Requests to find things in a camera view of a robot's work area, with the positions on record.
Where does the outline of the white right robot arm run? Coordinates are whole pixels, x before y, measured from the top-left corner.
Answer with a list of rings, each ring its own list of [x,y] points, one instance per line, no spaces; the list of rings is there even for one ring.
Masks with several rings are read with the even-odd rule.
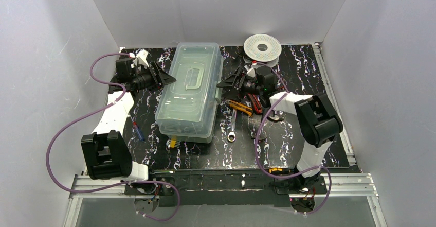
[[[263,108],[262,120],[255,136],[259,142],[265,122],[273,111],[295,115],[298,119],[304,147],[294,173],[280,176],[267,171],[263,165],[259,168],[275,179],[298,178],[303,182],[314,180],[322,170],[322,160],[334,139],[343,131],[343,123],[327,94],[299,95],[291,93],[283,79],[271,67],[256,63],[258,68],[246,70],[240,66],[227,79],[217,84],[225,89],[224,98],[240,100],[246,94],[257,95]]]

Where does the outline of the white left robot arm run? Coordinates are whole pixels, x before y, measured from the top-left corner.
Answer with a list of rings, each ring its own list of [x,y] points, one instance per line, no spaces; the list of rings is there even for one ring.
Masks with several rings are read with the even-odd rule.
[[[145,181],[149,178],[149,169],[133,161],[123,138],[124,126],[136,93],[161,90],[176,79],[156,62],[148,63],[140,57],[118,59],[115,66],[116,74],[108,88],[110,107],[103,111],[93,132],[81,139],[87,172],[93,180]]]

